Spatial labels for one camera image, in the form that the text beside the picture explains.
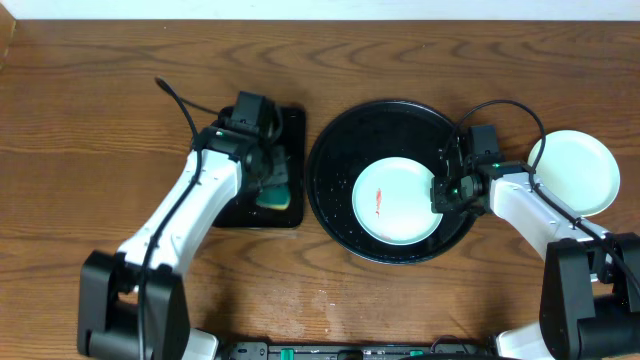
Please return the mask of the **green yellow sponge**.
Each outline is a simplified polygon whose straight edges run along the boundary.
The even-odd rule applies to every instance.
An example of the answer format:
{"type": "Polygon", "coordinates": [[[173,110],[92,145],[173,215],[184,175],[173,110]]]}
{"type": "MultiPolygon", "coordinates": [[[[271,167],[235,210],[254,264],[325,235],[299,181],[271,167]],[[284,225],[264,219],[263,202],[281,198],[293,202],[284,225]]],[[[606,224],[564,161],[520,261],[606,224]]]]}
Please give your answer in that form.
{"type": "Polygon", "coordinates": [[[284,211],[291,202],[291,192],[287,185],[265,187],[256,198],[256,205],[265,209],[284,211]]]}

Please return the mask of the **light blue plate with stain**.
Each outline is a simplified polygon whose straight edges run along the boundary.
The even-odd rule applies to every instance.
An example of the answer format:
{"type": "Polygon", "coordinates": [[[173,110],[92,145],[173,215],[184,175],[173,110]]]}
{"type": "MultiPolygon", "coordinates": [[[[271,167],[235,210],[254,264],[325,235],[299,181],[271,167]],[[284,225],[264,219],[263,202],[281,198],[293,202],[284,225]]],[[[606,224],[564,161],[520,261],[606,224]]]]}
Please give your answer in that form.
{"type": "Polygon", "coordinates": [[[392,246],[416,244],[435,233],[443,215],[432,210],[434,174],[403,157],[380,159],[367,166],[352,189],[352,207],[361,227],[392,246]]]}

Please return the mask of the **pale green plate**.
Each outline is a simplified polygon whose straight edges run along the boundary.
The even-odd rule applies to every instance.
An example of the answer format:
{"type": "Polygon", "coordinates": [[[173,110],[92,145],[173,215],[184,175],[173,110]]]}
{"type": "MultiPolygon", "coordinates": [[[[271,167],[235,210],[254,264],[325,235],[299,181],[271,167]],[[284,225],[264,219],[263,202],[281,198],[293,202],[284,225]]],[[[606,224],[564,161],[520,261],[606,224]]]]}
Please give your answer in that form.
{"type": "Polygon", "coordinates": [[[539,171],[577,172],[595,178],[619,166],[611,151],[595,137],[576,130],[559,130],[546,136],[545,148],[536,168],[539,171]]]}

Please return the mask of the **yellow plate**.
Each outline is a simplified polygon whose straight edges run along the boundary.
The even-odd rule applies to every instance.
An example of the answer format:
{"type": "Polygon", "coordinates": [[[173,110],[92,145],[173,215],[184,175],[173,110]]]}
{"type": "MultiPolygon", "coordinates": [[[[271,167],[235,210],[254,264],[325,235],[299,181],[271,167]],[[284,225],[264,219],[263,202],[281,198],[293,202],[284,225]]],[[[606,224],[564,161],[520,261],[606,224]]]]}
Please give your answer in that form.
{"type": "Polygon", "coordinates": [[[602,213],[615,201],[620,189],[620,173],[607,171],[595,178],[577,172],[539,171],[545,187],[583,217],[602,213]]]}

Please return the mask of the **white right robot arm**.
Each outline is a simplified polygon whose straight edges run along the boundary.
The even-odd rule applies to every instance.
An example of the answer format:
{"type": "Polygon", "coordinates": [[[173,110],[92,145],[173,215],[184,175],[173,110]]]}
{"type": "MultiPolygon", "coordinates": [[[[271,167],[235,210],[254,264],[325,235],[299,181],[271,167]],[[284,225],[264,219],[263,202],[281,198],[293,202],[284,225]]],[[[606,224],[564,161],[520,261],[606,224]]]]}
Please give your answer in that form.
{"type": "Polygon", "coordinates": [[[544,261],[538,320],[496,336],[509,359],[604,359],[639,351],[639,237],[577,215],[521,161],[474,155],[470,168],[438,176],[437,213],[493,214],[544,261]]]}

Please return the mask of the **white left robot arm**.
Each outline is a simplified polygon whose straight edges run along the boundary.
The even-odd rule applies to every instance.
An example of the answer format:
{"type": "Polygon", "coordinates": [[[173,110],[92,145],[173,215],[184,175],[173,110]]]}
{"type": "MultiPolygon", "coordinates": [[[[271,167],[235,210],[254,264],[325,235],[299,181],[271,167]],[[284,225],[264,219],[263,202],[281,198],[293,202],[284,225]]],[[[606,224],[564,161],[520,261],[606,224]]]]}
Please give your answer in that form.
{"type": "Polygon", "coordinates": [[[92,252],[80,275],[76,346],[95,359],[213,359],[218,338],[191,326],[184,277],[224,207],[242,191],[247,165],[267,162],[284,180],[282,145],[233,150],[197,145],[147,222],[113,254],[92,252]]]}

